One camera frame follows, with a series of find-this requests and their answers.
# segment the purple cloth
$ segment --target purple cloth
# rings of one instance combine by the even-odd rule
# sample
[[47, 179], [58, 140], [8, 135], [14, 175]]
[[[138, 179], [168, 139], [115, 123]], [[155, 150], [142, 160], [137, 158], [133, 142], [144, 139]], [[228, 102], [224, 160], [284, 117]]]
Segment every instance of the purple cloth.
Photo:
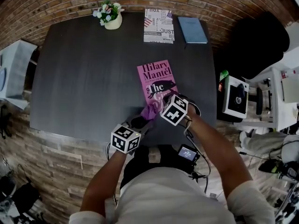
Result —
[[142, 110], [140, 115], [142, 117], [144, 117], [144, 119], [146, 119], [146, 120], [151, 120], [156, 117], [157, 113], [158, 113], [158, 110], [157, 110], [156, 106], [148, 105]]

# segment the newspaper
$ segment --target newspaper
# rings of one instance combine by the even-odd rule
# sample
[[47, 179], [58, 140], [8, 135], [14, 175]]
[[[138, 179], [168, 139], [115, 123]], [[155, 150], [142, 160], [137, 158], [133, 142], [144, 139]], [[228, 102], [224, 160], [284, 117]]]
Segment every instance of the newspaper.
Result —
[[169, 10], [145, 9], [144, 42], [173, 43], [172, 13]]

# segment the table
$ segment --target table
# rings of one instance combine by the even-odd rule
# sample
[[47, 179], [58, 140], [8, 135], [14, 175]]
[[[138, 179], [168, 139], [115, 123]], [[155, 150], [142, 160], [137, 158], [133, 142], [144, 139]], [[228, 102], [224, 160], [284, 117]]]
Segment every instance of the table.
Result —
[[238, 126], [257, 126], [274, 128], [277, 131], [287, 128], [297, 122], [297, 103], [285, 103], [283, 87], [281, 83], [281, 72], [276, 68], [261, 73], [249, 80], [250, 83], [261, 82], [270, 78], [272, 93], [273, 118], [271, 122], [250, 122], [243, 120], [241, 123], [234, 123]]
[[[144, 13], [124, 13], [117, 30], [81, 17], [52, 25], [33, 82], [30, 127], [109, 142], [114, 127], [146, 105], [137, 66], [168, 60], [179, 92], [216, 123], [216, 81], [210, 44], [185, 48], [177, 17], [174, 44], [143, 42]], [[184, 129], [158, 116], [145, 145], [187, 143]]]
[[25, 109], [28, 101], [23, 99], [23, 90], [27, 67], [36, 45], [18, 40], [0, 51], [2, 67], [6, 69], [6, 80], [0, 99], [7, 100], [15, 106]]

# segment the floor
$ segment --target floor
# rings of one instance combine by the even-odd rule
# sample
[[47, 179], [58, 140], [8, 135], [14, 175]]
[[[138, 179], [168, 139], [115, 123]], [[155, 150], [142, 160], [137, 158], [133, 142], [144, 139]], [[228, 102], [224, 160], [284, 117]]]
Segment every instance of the floor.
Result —
[[[24, 93], [30, 101], [30, 92]], [[29, 127], [30, 105], [21, 111], [7, 104], [13, 114], [9, 129], [12, 138], [0, 139], [3, 156], [7, 159], [10, 168], [14, 171], [18, 185], [25, 183], [25, 175], [18, 164], [24, 167], [26, 175], [38, 188], [43, 198], [37, 201], [30, 210], [32, 216], [40, 214], [49, 223], [65, 224], [70, 214], [79, 210], [82, 197], [90, 179], [106, 163], [105, 145], [94, 141], [79, 140], [64, 137]], [[225, 135], [235, 146], [239, 146], [239, 132], [225, 122], [218, 121], [217, 129]], [[150, 162], [159, 162], [160, 156], [157, 148], [150, 150]], [[279, 181], [275, 176], [257, 170], [261, 159], [243, 157], [250, 173], [262, 193], [273, 202], [276, 194], [271, 191], [271, 186], [284, 186], [284, 181]], [[9, 167], [3, 166], [2, 173], [8, 172]], [[197, 163], [197, 171], [202, 174], [208, 172], [204, 160]], [[205, 180], [199, 182], [201, 188], [205, 187]], [[221, 180], [217, 170], [212, 166], [209, 177], [207, 195], [216, 194], [220, 202], [225, 204]]]

